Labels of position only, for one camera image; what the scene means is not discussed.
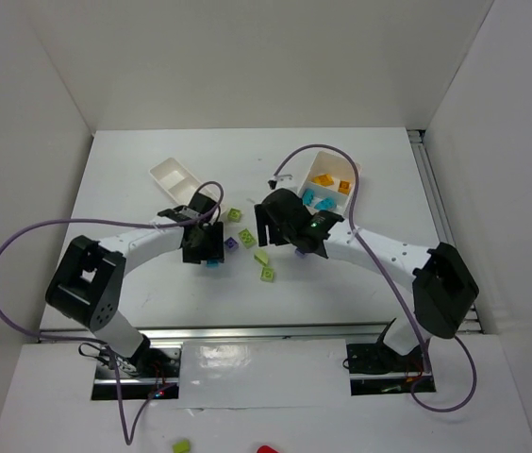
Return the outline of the green sloped lego brick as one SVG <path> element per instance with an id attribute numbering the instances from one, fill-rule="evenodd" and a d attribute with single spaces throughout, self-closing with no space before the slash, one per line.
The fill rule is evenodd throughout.
<path id="1" fill-rule="evenodd" d="M 255 251 L 254 258 L 262 266 L 267 266 L 270 261 L 268 254 L 260 249 Z"/>

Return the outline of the green square lego brick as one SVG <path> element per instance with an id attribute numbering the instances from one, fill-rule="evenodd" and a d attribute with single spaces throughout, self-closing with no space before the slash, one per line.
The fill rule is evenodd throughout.
<path id="1" fill-rule="evenodd" d="M 235 209 L 235 208 L 230 208 L 227 212 L 227 220 L 229 222 L 233 222 L 233 223 L 238 223 L 242 218 L 242 211 L 241 210 L 238 210 L 238 209 Z"/>

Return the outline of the purple square lego brick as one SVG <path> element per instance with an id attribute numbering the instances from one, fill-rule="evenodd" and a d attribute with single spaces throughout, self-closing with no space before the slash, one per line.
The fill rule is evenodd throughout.
<path id="1" fill-rule="evenodd" d="M 229 237 L 224 241 L 224 247 L 227 251 L 232 252 L 239 248 L 239 243 L 233 237 Z"/>

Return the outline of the green long lego brick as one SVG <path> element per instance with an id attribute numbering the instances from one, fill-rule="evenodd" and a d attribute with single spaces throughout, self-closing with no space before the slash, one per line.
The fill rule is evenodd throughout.
<path id="1" fill-rule="evenodd" d="M 245 248 L 251 248 L 258 242 L 251 231 L 247 228 L 241 230 L 238 234 L 239 239 Z"/>

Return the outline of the teal long lego brick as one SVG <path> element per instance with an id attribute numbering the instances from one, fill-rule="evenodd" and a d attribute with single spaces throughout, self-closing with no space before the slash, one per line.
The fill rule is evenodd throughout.
<path id="1" fill-rule="evenodd" d="M 307 188 L 303 191 L 301 199 L 305 206 L 311 207 L 315 200 L 315 192 L 312 189 Z"/>

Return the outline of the green lego brick front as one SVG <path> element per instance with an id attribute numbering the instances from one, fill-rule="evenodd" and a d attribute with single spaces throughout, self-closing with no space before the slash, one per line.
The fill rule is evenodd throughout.
<path id="1" fill-rule="evenodd" d="M 275 272 L 274 269 L 269 266 L 264 266 L 261 269 L 260 273 L 260 280 L 265 282 L 273 282 L 274 281 Z"/>

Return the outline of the orange sloped lego brick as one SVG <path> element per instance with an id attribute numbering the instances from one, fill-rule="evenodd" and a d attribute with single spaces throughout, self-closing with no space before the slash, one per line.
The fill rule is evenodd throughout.
<path id="1" fill-rule="evenodd" d="M 334 184 L 334 179 L 330 174 L 317 175 L 311 180 L 314 184 L 329 187 Z"/>

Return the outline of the teal rounded lego brick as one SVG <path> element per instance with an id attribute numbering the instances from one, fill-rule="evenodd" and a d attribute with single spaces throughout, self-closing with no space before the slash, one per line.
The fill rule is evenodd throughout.
<path id="1" fill-rule="evenodd" d="M 332 198 L 324 198 L 318 203 L 315 204 L 314 209 L 316 210 L 328 210 L 328 211 L 334 211 L 337 207 L 337 203 Z"/>

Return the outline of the orange square lego brick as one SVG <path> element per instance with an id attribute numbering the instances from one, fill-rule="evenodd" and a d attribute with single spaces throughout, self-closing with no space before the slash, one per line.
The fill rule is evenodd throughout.
<path id="1" fill-rule="evenodd" d="M 346 180 L 341 180 L 339 187 L 338 187 L 338 192 L 348 195 L 350 191 L 351 191 L 351 183 Z"/>

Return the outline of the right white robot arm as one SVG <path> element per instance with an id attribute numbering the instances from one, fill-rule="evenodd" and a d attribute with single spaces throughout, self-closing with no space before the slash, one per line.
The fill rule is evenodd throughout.
<path id="1" fill-rule="evenodd" d="M 379 342 L 399 356 L 436 337 L 452 339 L 479 295 L 457 249 L 402 243 L 353 224 L 328 210 L 310 211 L 289 189 L 277 189 L 255 205 L 258 244 L 290 244 L 301 253 L 340 260 L 380 274 L 400 302 L 404 317 L 392 321 Z"/>

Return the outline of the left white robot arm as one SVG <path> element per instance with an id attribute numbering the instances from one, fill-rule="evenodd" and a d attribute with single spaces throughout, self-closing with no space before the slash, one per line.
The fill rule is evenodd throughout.
<path id="1" fill-rule="evenodd" d="M 216 200 L 195 193 L 189 204 L 160 211 L 148 228 L 100 241 L 74 238 L 48 285 L 47 304 L 84 326 L 136 372 L 164 364 L 165 356 L 119 312 L 124 279 L 171 252 L 179 251 L 187 264 L 222 262 L 224 224 L 212 220 L 216 209 Z"/>

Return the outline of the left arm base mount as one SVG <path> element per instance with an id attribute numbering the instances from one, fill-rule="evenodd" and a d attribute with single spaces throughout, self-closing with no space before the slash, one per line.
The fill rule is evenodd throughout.
<path id="1" fill-rule="evenodd" d="M 156 400 L 179 398 L 182 347 L 166 345 L 159 351 L 160 354 L 150 359 L 141 371 L 123 359 L 117 360 L 123 400 L 144 400 L 151 394 Z M 80 356 L 95 361 L 91 400 L 115 401 L 117 391 L 114 365 L 109 362 L 105 348 L 82 343 L 77 352 Z"/>

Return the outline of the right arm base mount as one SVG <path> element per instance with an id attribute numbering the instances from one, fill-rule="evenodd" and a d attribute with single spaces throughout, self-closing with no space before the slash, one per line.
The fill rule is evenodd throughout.
<path id="1" fill-rule="evenodd" d="M 434 393 L 436 384 L 424 370 L 422 349 L 417 346 L 400 356 L 383 343 L 347 344 L 342 367 L 349 373 L 351 396 Z"/>

